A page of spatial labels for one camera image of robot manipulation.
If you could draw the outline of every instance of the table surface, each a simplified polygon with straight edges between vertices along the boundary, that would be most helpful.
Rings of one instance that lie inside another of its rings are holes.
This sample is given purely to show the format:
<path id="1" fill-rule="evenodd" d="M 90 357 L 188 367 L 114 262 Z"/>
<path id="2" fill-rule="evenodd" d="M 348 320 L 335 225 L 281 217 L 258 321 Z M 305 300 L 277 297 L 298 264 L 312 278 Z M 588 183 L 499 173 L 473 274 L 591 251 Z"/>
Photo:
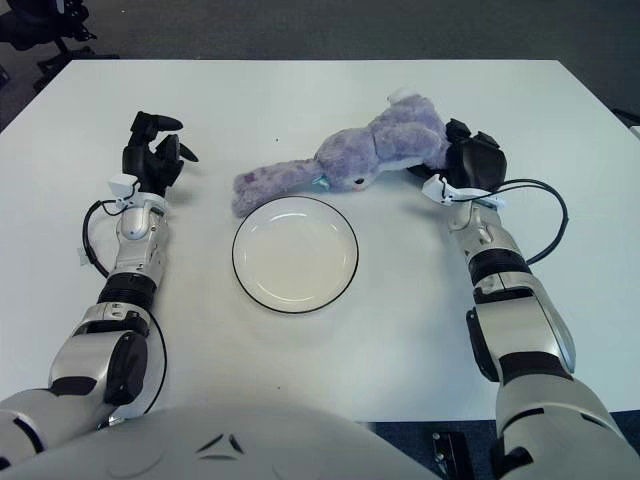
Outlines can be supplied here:
<path id="1" fill-rule="evenodd" d="M 187 165 L 168 194 L 168 265 L 155 314 L 168 343 L 158 408 L 244 401 L 302 402 L 355 420 L 494 417 L 496 386 L 473 360 L 473 305 L 445 208 L 407 172 L 362 193 L 307 192 L 339 209 L 360 244 L 354 281 L 317 312 L 288 316 L 238 285 L 230 209 L 238 174 L 312 156 L 342 128 L 363 126 L 400 86 L 429 96 L 442 118 L 502 145 L 508 178 L 562 192 L 571 216 L 557 251 L 533 267 L 573 333 L 576 375 L 610 410 L 640 407 L 640 142 L 554 61 L 73 62 L 0 135 L 0 398 L 46 386 L 56 352 L 104 279 L 80 266 L 82 218 L 120 171 L 138 110 L 184 123 Z M 507 194 L 502 218 L 525 255 L 555 235 L 544 192 Z M 92 223 L 110 264 L 114 220 Z M 157 384 L 150 337 L 141 411 Z"/>

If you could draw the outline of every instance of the plate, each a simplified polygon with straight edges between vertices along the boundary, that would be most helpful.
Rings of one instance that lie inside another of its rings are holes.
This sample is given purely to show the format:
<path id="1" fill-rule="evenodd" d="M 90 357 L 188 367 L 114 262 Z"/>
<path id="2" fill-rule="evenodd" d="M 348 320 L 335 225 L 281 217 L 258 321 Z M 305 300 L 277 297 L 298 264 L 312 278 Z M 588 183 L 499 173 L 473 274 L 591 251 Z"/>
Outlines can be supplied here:
<path id="1" fill-rule="evenodd" d="M 233 269 L 242 288 L 282 313 L 311 312 L 334 301 L 351 283 L 358 257 L 347 219 L 309 197 L 265 203 L 233 240 Z"/>

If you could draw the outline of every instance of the lavender stuffed bunny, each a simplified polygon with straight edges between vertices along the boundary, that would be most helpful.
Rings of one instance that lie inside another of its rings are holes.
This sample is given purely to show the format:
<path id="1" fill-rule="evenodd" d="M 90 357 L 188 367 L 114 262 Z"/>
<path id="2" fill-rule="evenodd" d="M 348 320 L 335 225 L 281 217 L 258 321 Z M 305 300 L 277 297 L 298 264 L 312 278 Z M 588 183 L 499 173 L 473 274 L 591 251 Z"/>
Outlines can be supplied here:
<path id="1" fill-rule="evenodd" d="M 445 167 L 449 143 L 433 104 L 405 89 L 389 96 L 391 106 L 365 128 L 331 135 L 315 157 L 258 168 L 233 182 L 233 212 L 242 217 L 296 185 L 312 182 L 332 192 L 360 191 L 385 170 L 424 163 Z"/>

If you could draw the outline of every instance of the robot forearm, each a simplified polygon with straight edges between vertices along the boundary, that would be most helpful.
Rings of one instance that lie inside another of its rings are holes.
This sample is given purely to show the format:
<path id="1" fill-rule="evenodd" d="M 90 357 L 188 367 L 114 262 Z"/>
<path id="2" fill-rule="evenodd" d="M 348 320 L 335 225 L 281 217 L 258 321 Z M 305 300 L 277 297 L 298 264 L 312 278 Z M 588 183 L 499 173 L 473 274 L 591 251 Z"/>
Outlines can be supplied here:
<path id="1" fill-rule="evenodd" d="M 143 208 L 127 210 L 138 216 Z M 148 233 L 118 235 L 116 266 L 51 367 L 49 388 L 0 402 L 0 457 L 11 465 L 93 431 L 141 392 L 148 312 L 164 269 L 166 222 L 146 212 Z M 121 230 L 124 217 L 119 222 Z"/>
<path id="2" fill-rule="evenodd" d="M 115 266 L 98 303 L 58 352 L 49 387 L 0 402 L 0 470 L 95 430 L 141 392 L 150 308 L 165 268 L 165 190 L 182 170 L 180 155 L 197 161 L 177 135 L 167 136 L 155 153 L 149 142 L 161 130 L 180 128 L 168 117 L 136 116 L 123 152 L 124 173 L 110 182 L 122 212 Z"/>
<path id="3" fill-rule="evenodd" d="M 449 229 L 467 260 L 476 306 L 467 314 L 480 371 L 500 382 L 497 478 L 635 478 L 640 460 L 607 409 L 575 379 L 564 321 L 496 210 L 453 207 Z"/>

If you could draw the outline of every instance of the gray carpet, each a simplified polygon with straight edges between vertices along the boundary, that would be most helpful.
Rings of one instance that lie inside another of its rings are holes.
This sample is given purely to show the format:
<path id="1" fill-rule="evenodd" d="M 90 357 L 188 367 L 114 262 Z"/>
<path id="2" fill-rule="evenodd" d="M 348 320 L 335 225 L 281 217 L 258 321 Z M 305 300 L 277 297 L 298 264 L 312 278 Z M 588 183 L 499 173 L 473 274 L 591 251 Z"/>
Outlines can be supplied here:
<path id="1" fill-rule="evenodd" d="M 559 59 L 600 100 L 640 112 L 638 0 L 85 0 L 98 53 L 192 59 Z M 0 6 L 0 13 L 6 6 Z M 75 42 L 69 45 L 78 48 Z M 11 82 L 0 90 L 0 130 L 34 97 L 35 62 L 51 45 L 0 44 Z M 636 448 L 640 415 L 616 421 Z M 435 469 L 430 432 L 463 431 L 477 478 L 491 478 L 494 422 L 378 424 L 376 431 Z"/>

